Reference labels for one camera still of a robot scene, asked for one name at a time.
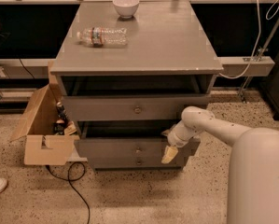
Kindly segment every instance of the drawer handle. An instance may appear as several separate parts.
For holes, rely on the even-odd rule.
[[[140,114],[142,109],[141,107],[137,106],[133,111],[135,112],[135,114]]]

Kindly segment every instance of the terrazzo floor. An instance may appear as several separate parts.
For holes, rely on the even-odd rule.
[[[279,130],[279,121],[257,91],[241,103],[234,91],[213,91],[208,109],[217,118],[251,127]],[[86,223],[88,211],[65,181],[43,166],[25,166],[24,138],[9,137],[21,115],[0,115],[0,177],[8,179],[0,194],[0,223]],[[224,224],[226,223],[228,167],[231,148],[208,133],[182,171],[102,171],[88,164],[74,186],[91,207],[93,224]],[[71,163],[53,167],[67,176]],[[81,172],[73,170],[73,177]]]

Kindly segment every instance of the gray countertop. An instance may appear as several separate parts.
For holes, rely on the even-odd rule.
[[[125,47],[86,47],[84,28],[127,28]],[[82,3],[51,73],[55,75],[217,74],[222,71],[188,1],[140,2],[122,20],[111,2]]]

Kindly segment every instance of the bottle label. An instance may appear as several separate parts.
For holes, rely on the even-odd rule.
[[[103,45],[103,28],[92,27],[91,29],[91,42],[93,45]]]

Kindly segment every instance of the drawer front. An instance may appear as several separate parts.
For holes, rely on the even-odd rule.
[[[80,156],[87,157],[92,169],[182,168],[194,155],[200,138],[193,138],[169,163],[161,159],[167,145],[165,139],[85,139],[77,143]]]
[[[63,105],[73,121],[180,119],[189,105],[207,106],[208,95],[159,98],[64,97]]]
[[[92,138],[78,142],[79,153],[97,159],[129,157],[161,157],[162,146],[167,143],[154,139]]]

